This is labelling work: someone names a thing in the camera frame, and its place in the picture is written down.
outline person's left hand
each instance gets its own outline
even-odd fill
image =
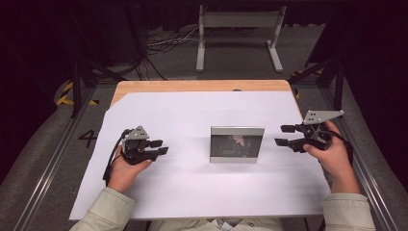
[[[118,158],[112,163],[111,179],[108,183],[108,187],[119,193],[125,194],[132,186],[138,174],[148,168],[152,161],[147,160],[132,166],[120,156],[121,149],[121,145],[116,149],[115,158]]]

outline white paper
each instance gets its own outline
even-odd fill
[[[106,164],[125,129],[141,125],[168,152],[127,195],[132,218],[245,218],[322,214],[329,188],[318,161],[274,139],[300,139],[280,126],[302,121],[290,91],[129,93],[106,112],[70,219],[84,216],[105,187]],[[265,127],[257,164],[210,163],[211,126]]]

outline gray sleeve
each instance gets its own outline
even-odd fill
[[[326,231],[375,230],[367,198],[356,193],[331,193],[323,199]]]
[[[134,202],[131,198],[105,188],[71,231],[123,230],[133,211]]]

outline printed number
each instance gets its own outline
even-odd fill
[[[95,134],[95,131],[93,130],[89,130],[86,132],[86,134],[82,135],[81,137],[78,138],[78,140],[85,140],[88,141],[87,143],[87,147],[90,146],[90,142],[92,140],[96,140],[98,137],[94,137],[93,134]]]

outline hand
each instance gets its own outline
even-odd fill
[[[333,122],[326,121],[325,124],[328,130],[340,135],[339,129]],[[303,145],[303,149],[316,157],[324,169],[333,176],[332,193],[360,193],[344,143],[333,136],[331,141],[327,150],[319,150],[310,144]]]
[[[115,158],[112,163],[111,180],[108,187],[125,194],[126,191],[133,185],[138,174],[148,168],[152,161],[143,161],[137,165],[129,165],[121,156],[120,151],[122,146],[119,145],[116,149]]]

